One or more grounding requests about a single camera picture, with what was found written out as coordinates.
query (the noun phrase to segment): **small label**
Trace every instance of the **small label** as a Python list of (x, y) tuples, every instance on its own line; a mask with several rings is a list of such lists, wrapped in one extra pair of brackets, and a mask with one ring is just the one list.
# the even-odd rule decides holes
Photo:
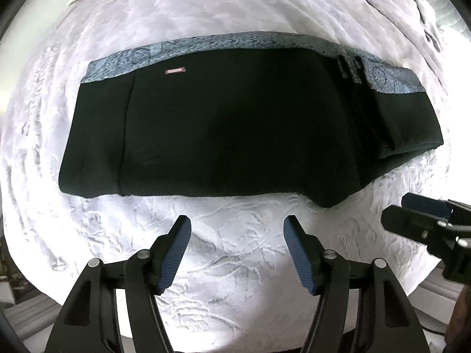
[(173, 73), (183, 73), (187, 71), (184, 67), (183, 68), (176, 68), (176, 69), (169, 69), (165, 71), (165, 74), (173, 74)]

